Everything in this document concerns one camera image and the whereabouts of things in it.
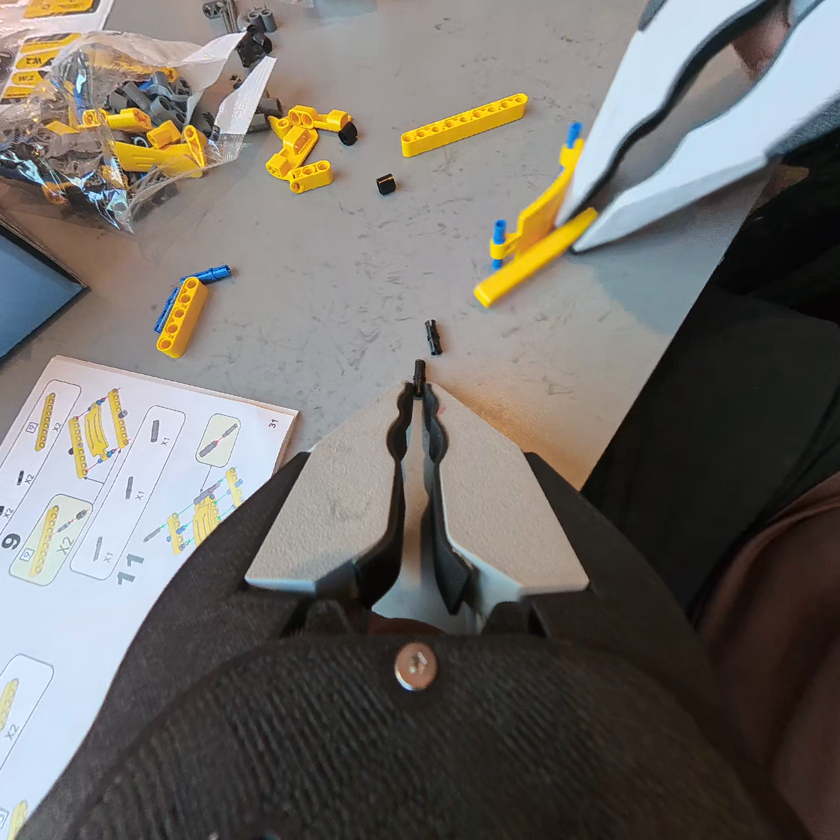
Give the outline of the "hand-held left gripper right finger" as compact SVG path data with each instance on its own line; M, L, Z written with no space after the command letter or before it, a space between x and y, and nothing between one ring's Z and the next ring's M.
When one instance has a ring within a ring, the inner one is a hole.
M434 573L449 614L584 591L590 579L519 446L427 384Z

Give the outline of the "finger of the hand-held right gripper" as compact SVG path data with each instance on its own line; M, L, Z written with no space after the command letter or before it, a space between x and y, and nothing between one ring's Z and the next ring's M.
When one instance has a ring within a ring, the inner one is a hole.
M627 151L662 123L708 61L768 13L764 1L650 2L591 126L563 200L585 209Z
M697 125L646 180L620 192L572 246L585 252L636 233L764 168L772 100L839 91L839 2L791 2L791 29L760 79L716 118Z

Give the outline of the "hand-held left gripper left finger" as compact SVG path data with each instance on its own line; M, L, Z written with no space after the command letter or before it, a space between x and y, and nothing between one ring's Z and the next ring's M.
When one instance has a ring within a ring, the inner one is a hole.
M253 586L372 607L401 571L413 386L378 397L306 453L245 575Z

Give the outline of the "yellow curved panel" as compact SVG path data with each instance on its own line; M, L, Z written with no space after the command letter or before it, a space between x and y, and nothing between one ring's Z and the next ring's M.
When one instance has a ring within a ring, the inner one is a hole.
M572 122L560 150L560 173L549 188L524 208L516 227L508 233L508 223L498 219L490 238L491 268L496 271L505 262L517 259L553 230L554 220L571 183L585 142L581 138L583 125Z

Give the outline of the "person's right hand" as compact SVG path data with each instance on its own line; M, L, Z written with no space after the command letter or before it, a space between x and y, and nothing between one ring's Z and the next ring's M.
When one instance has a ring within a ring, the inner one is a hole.
M751 82L760 79L789 34L790 5L789 1L763 2L752 11L752 25L732 41Z

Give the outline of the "instruction booklet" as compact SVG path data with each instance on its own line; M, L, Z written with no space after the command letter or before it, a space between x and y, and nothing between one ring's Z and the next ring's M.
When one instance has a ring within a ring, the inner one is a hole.
M1 828L16 838L172 576L298 412L54 357L2 442Z

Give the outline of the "person's dark trousers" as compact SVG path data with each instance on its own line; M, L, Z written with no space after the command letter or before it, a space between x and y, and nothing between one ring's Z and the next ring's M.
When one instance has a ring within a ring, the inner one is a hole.
M584 483L696 621L753 535L838 472L838 131L785 156Z

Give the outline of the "yellow five-hole beam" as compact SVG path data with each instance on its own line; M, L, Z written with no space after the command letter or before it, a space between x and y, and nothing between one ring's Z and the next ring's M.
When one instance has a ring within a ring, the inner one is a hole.
M173 359L185 353L208 296L207 286L196 279L183 279L179 287L180 294L156 342L157 350Z

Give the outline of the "person's brown shirt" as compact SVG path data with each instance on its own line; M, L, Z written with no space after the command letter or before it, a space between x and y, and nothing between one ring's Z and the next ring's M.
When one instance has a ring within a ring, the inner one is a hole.
M700 635L753 758L814 838L839 838L839 476L738 551Z

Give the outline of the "short yellow two-hole beam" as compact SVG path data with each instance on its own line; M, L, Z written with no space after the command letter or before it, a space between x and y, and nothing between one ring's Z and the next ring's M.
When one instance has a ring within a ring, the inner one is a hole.
M328 186L333 183L333 170L329 161L316 161L291 170L287 180L290 189L295 194L307 193L311 190Z

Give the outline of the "yellow angled brick assembly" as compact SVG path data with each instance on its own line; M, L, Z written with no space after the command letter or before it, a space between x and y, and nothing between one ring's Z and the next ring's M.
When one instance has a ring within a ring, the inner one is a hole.
M342 126L351 120L346 111L334 109L320 113L303 105L291 108L282 119L271 119L271 131L281 141L281 148L266 163L268 173L287 181L291 170L304 165L319 139L319 131L338 134Z

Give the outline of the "clear bag of yellow parts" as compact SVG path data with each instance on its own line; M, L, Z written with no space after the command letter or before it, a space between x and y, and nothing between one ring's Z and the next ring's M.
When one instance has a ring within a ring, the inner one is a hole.
M2 110L2 186L53 214L132 233L177 187L240 156L276 63L245 70L245 31L204 46L97 32Z

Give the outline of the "yellow and black sticker sheet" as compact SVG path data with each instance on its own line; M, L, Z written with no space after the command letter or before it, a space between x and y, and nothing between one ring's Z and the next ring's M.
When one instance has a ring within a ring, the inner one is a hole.
M2 1L1 106L21 102L66 47L104 29L112 1Z

